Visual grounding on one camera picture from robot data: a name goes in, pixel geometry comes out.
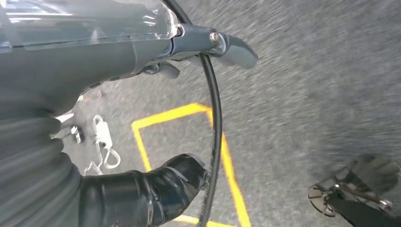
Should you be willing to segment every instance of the gray pavement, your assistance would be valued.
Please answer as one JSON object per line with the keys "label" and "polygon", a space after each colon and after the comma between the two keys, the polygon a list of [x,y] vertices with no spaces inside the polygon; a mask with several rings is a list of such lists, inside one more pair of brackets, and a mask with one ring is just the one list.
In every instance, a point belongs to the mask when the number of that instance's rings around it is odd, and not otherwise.
{"label": "gray pavement", "polygon": [[[359,153],[381,152],[401,161],[401,2],[179,2],[195,24],[245,39],[260,57],[252,70],[214,62],[224,133],[252,226],[349,226],[321,217],[306,190]],[[96,157],[90,138],[95,114],[109,123],[122,157],[118,168],[104,169],[108,174],[144,170],[133,121],[189,103],[209,105],[202,70],[185,62],[177,66],[177,79],[139,75],[106,83],[98,89],[102,98],[78,103],[73,120],[84,127],[87,141],[75,145],[67,138],[65,152],[81,170]],[[141,135],[152,166],[188,152],[209,161],[205,115],[150,126]],[[201,197],[185,214],[197,216],[200,202]],[[223,171],[211,220],[240,226]]]}

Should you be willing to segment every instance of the yellow rectangle marking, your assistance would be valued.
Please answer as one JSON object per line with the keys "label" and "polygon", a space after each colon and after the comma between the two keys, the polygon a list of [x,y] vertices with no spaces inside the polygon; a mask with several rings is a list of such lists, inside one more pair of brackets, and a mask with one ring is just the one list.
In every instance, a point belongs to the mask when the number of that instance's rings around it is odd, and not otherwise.
{"label": "yellow rectangle marking", "polygon": [[[152,170],[152,167],[150,165],[149,158],[142,141],[142,137],[140,136],[139,129],[202,112],[206,112],[210,125],[213,125],[212,109],[208,106],[204,106],[199,103],[184,105],[166,112],[142,118],[132,123],[131,125],[132,132],[134,133],[140,157],[142,159],[146,171]],[[224,172],[226,174],[228,186],[230,187],[230,191],[233,196],[235,209],[237,211],[241,227],[251,227],[251,222],[249,220],[248,212],[246,210],[244,198],[242,196],[238,183],[235,179],[234,167],[231,160],[230,151],[228,149],[226,136],[224,134],[221,143],[221,160],[223,162]],[[197,218],[181,215],[178,218],[176,218],[175,221],[197,224],[199,220]],[[217,222],[209,221],[207,227],[229,227],[229,225],[224,225]]]}

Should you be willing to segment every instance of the white cable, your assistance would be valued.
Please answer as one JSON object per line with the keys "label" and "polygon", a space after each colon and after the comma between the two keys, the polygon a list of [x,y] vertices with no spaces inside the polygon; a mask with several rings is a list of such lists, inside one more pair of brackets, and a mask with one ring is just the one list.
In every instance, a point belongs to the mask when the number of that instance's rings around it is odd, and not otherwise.
{"label": "white cable", "polygon": [[[103,164],[103,166],[106,167],[107,169],[114,169],[120,165],[121,157],[117,153],[117,151],[112,149],[113,142],[111,140],[110,131],[109,131],[107,123],[103,121],[103,118],[99,115],[96,115],[93,118],[92,124],[93,124],[93,128],[95,130],[95,133],[96,133],[95,147],[96,147],[97,157],[99,159],[99,164],[97,165],[95,162],[91,161],[89,166],[87,168],[85,168],[84,175],[86,175],[87,171],[91,168],[94,168],[98,175],[103,175],[103,172],[100,169],[101,165]],[[100,145],[102,145],[102,148],[107,150],[106,157],[104,160],[103,160],[103,155],[101,152]],[[114,165],[110,165],[107,163],[110,153],[117,160],[117,163]]]}
{"label": "white cable", "polygon": [[[115,157],[115,159],[117,159],[117,163],[114,164],[114,165],[110,165],[110,164],[107,163],[107,160],[108,160],[108,158],[109,158],[109,154],[110,154],[110,153]],[[115,150],[112,149],[112,148],[108,149],[108,150],[107,150],[106,157],[105,157],[105,161],[104,161],[103,165],[104,165],[106,168],[108,168],[108,169],[114,169],[114,168],[116,168],[117,166],[120,165],[120,162],[121,162],[121,157],[120,157],[120,155],[117,153],[117,151],[115,151]]]}

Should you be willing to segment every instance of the bolt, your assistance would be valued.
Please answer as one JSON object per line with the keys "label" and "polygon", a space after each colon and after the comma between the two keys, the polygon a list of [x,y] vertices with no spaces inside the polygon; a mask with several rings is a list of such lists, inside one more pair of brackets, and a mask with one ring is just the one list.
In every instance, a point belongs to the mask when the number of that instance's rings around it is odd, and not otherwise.
{"label": "bolt", "polygon": [[392,203],[388,200],[380,200],[379,201],[379,208],[382,210],[391,210]]}
{"label": "bolt", "polygon": [[220,42],[220,36],[219,36],[218,32],[216,32],[216,31],[210,32],[209,39],[215,45],[217,45]]}
{"label": "bolt", "polygon": [[329,204],[326,204],[326,208],[323,210],[323,214],[327,216],[334,216],[334,209]]}

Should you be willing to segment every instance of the brake cable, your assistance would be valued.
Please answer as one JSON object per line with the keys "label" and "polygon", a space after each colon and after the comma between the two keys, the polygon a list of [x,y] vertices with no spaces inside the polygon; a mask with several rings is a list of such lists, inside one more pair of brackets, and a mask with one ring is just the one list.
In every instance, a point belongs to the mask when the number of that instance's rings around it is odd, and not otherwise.
{"label": "brake cable", "polygon": [[[191,20],[186,15],[184,10],[177,4],[175,0],[163,0],[163,2],[177,15],[180,23],[192,25]],[[214,143],[212,148],[212,156],[210,160],[210,170],[208,171],[208,180],[205,188],[205,198],[199,216],[197,227],[205,227],[209,221],[214,194],[216,191],[218,170],[220,168],[220,153],[221,153],[221,137],[223,134],[223,117],[221,115],[220,95],[216,75],[213,70],[210,57],[204,53],[199,54],[200,61],[205,72],[206,80],[210,91],[212,112],[213,112],[213,137]]]}

